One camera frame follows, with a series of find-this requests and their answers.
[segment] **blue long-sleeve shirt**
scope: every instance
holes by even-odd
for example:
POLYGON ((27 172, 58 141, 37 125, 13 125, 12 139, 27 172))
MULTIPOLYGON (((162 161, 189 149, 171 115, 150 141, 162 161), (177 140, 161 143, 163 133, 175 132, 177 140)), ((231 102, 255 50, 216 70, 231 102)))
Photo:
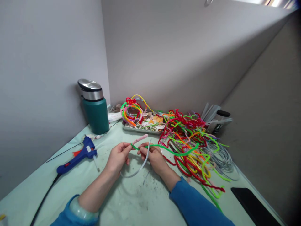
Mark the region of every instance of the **blue long-sleeve shirt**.
MULTIPOLYGON (((181 178, 181 181, 176 183, 169 198, 178 206, 189 226, 200 225, 200 221, 202 225, 206 226, 234 226, 232 221, 222 214, 194 187, 191 187, 183 177, 181 178)), ((67 203, 64 211, 60 213, 59 217, 51 226, 94 226, 98 219, 86 221, 76 216, 70 210, 69 206, 72 199, 67 203)))

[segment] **hand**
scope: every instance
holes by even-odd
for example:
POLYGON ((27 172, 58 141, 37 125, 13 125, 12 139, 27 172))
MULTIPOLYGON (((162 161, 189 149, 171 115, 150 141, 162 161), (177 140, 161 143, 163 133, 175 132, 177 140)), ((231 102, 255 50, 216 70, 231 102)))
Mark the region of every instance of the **hand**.
MULTIPOLYGON (((139 145, 139 151, 137 152, 138 155, 141 155, 141 159, 144 161, 147 154, 147 148, 148 142, 145 142, 141 145, 139 145)), ((165 159, 163 158, 163 155, 161 153, 161 150, 159 147, 150 147, 150 152, 148 154, 148 159, 150 160, 150 164, 153 167, 154 171, 157 174, 161 174, 164 170, 169 168, 167 163, 165 162, 165 159)))
POLYGON ((128 155, 131 150, 134 150, 134 148, 131 146, 131 143, 121 142, 117 144, 111 150, 105 170, 109 171, 114 177, 117 178, 124 163, 129 165, 128 155))

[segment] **table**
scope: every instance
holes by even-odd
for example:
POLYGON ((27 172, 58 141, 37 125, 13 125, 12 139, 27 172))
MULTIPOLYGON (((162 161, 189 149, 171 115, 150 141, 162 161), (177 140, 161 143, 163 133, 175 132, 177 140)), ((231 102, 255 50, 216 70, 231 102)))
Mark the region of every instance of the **table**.
MULTIPOLYGON (((82 142, 84 134, 91 134, 89 126, 84 128, 76 137, 62 147, 57 156, 63 151, 82 142)), ((99 140, 94 140, 98 151, 97 164, 103 170, 107 162, 110 150, 119 142, 133 142, 141 133, 127 132, 122 129, 122 122, 114 125, 107 134, 99 140)), ((158 142, 157 136, 149 136, 152 143, 158 142)), ((72 150, 60 155, 56 159, 44 163, 4 199, 0 201, 0 213, 8 216, 8 225, 30 225, 30 222, 51 183, 56 177, 56 168, 68 162, 72 157, 72 152, 78 151, 81 146, 74 147, 72 150)), ((173 155, 163 150, 164 155, 174 162, 173 155)), ((130 166, 123 168, 125 175, 135 172, 142 164, 137 151, 131 151, 129 155, 130 166)), ((182 175, 176 166, 171 166, 179 175, 182 175)), ((240 179, 231 183, 222 180, 212 172, 212 181, 217 185, 225 186, 226 193, 222 194, 218 203, 223 213, 233 221, 236 226, 254 226, 255 224, 245 212, 241 204, 231 192, 231 187, 249 188, 262 204, 270 211, 276 220, 284 225, 277 214, 263 200, 261 195, 254 189, 249 181, 240 172, 240 179)), ((44 205, 37 217, 35 226, 50 225, 65 208, 67 202, 75 195, 81 194, 86 187, 99 175, 93 159, 85 159, 74 169, 63 175, 52 188, 44 205)), ((234 172, 232 178, 237 178, 238 173, 234 172)), ((191 180, 190 185, 195 187, 208 200, 201 186, 191 180)), ((152 170, 149 162, 134 177, 126 179, 120 177, 101 207, 99 225, 186 225, 177 206, 169 199, 169 193, 158 175, 152 170)))

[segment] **white wall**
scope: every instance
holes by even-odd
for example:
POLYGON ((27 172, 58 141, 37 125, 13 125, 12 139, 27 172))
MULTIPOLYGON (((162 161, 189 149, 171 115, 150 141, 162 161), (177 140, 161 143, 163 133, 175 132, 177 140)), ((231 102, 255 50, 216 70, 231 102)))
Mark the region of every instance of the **white wall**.
POLYGON ((223 143, 230 145, 234 162, 288 225, 300 215, 301 203, 298 16, 295 13, 281 29, 222 104, 234 119, 224 130, 223 143))
POLYGON ((0 1, 0 75, 1 199, 87 125, 79 78, 110 102, 101 1, 0 1))
POLYGON ((102 0, 112 104, 134 94, 158 110, 220 104, 291 12, 230 0, 204 3, 102 0))

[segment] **blue glue gun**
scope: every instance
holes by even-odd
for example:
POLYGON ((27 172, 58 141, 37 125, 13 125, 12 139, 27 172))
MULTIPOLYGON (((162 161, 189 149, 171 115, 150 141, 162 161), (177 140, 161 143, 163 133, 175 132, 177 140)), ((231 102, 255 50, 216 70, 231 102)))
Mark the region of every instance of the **blue glue gun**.
POLYGON ((84 147, 82 148, 82 151, 77 156, 75 156, 71 161, 67 162, 64 165, 59 166, 56 169, 56 172, 58 174, 62 175, 62 174, 69 172, 69 170, 71 170, 73 167, 75 167, 85 157, 92 159, 94 155, 97 155, 97 150, 94 150, 95 145, 93 144, 93 141, 91 140, 90 137, 87 137, 85 135, 83 144, 84 144, 84 147))

